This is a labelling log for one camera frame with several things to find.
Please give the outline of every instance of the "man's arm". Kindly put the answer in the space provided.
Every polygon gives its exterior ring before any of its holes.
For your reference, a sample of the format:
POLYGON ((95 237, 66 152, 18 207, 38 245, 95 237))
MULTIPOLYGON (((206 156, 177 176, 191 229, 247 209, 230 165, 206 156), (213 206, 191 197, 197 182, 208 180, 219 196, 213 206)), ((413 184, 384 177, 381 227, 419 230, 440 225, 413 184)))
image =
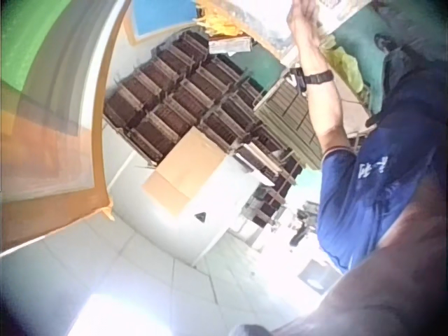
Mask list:
MULTIPOLYGON (((325 57, 319 50, 316 27, 316 0, 293 0, 288 24, 299 50, 300 65, 306 76, 329 70, 325 57)), ((350 148, 342 122, 339 93, 333 81, 307 85, 309 116, 322 151, 331 148, 350 148)))

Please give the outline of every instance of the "blue shirt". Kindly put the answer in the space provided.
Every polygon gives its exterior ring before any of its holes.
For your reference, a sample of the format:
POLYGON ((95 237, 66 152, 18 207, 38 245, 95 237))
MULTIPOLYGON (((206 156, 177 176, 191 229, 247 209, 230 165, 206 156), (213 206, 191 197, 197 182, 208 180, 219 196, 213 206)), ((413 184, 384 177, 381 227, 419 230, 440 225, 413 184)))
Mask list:
POLYGON ((341 271, 375 250, 424 176, 447 194, 446 75, 437 68, 403 78, 358 155, 339 149, 324 157, 317 234, 341 271))

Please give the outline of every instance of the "green wall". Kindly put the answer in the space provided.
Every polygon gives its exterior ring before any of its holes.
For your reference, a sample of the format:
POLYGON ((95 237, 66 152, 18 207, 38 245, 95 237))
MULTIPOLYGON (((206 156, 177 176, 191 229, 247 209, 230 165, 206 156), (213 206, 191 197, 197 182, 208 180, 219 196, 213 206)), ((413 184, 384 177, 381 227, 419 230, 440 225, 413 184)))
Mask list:
POLYGON ((70 0, 11 0, 1 9, 1 79, 22 91, 33 60, 70 0))
POLYGON ((251 52, 237 52, 230 58, 241 69, 251 72, 251 77, 268 91, 280 78, 284 66, 269 51, 257 44, 251 52))

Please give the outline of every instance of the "hand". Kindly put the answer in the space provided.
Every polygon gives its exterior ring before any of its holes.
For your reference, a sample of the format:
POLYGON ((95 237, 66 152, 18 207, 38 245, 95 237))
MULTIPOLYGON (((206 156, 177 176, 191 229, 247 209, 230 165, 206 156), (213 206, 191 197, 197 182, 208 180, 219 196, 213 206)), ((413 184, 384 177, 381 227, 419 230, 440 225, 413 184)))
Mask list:
POLYGON ((288 14, 288 26, 293 35, 294 42, 300 49, 301 46, 319 47, 319 35, 317 32, 317 13, 319 7, 317 0, 293 0, 288 14))

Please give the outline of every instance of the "black wristwatch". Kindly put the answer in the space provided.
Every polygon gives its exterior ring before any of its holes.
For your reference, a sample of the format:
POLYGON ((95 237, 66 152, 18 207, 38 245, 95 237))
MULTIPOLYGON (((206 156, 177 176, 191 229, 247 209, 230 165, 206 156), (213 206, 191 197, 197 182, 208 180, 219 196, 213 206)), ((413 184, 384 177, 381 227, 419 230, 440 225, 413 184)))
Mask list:
POLYGON ((304 75, 302 68, 294 68, 291 69, 291 73, 295 77, 295 81, 297 82, 297 90, 300 93, 305 93, 307 91, 308 84, 318 85, 330 82, 335 78, 331 70, 317 73, 315 75, 306 76, 304 75))

